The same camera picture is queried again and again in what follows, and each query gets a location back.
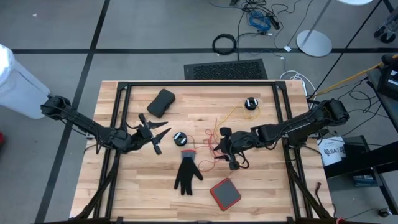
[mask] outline white bucket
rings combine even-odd
[[[11,50],[0,44],[0,105],[30,118],[44,117],[40,105],[50,90],[18,63]]]

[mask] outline black glove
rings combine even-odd
[[[182,153],[182,162],[178,169],[177,177],[175,178],[174,189],[178,188],[178,183],[181,182],[181,195],[187,192],[187,195],[192,195],[192,177],[195,174],[199,180],[203,180],[203,176],[193,162],[195,159],[195,150],[184,150]]]

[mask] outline black round puck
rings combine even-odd
[[[249,97],[248,99],[246,99],[246,101],[244,102],[244,107],[248,110],[255,110],[257,108],[257,105],[259,104],[259,102],[257,101],[256,98],[254,97]]]
[[[178,146],[184,146],[187,143],[187,135],[185,133],[179,132],[174,134],[174,142]]]

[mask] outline white plastic container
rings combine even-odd
[[[40,105],[50,90],[18,63],[11,50],[0,44],[0,105],[30,118],[44,117]]]

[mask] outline wooden table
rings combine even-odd
[[[110,124],[117,84],[118,81],[102,82],[94,120],[103,126]],[[286,84],[293,116],[308,111],[301,82],[289,80]],[[164,87],[175,94],[176,100],[167,113],[158,119],[150,115],[146,107]],[[279,95],[286,119],[282,94]],[[212,168],[213,156],[206,144],[203,144],[203,140],[208,138],[206,130],[213,130],[216,121],[222,120],[234,106],[242,106],[250,96],[259,100],[261,112],[258,118],[249,121],[244,117],[243,109],[237,108],[222,126],[228,126],[233,131],[249,131],[252,126],[278,123],[272,89],[268,86],[134,86],[130,96],[127,122],[131,126],[138,125],[137,115],[144,113],[147,120],[169,122],[155,129],[155,133],[166,128],[172,130],[160,144],[162,155],[156,155],[153,146],[147,144],[139,151],[121,156],[112,219],[122,216],[124,220],[283,221],[287,216],[294,217],[280,142],[272,151],[267,149],[246,151],[246,157],[250,162],[248,169],[232,172],[227,162],[219,161],[211,171],[202,171],[203,181],[199,181],[196,177],[192,180],[193,196],[180,195],[180,190],[173,188],[181,163],[180,151],[193,149],[194,145],[193,141],[189,140],[187,145],[178,147],[172,136],[179,131],[192,135],[196,141],[195,147],[200,147],[197,149],[195,164],[207,160],[200,164],[199,169]],[[250,116],[257,111],[247,113]],[[118,117],[116,127],[120,124],[121,116]],[[308,145],[318,149],[315,140],[308,140]],[[85,153],[70,212],[71,217],[80,213],[96,192],[103,155],[104,150],[96,155],[94,147]],[[321,182],[320,199],[330,214],[333,214],[320,156],[306,148],[301,150],[301,156],[308,189],[313,194],[316,183]],[[242,199],[223,212],[218,208],[209,190],[226,177],[233,181]],[[301,214],[304,217],[303,199],[298,188],[297,193]],[[104,216],[105,205],[106,200],[103,198],[101,217]]]

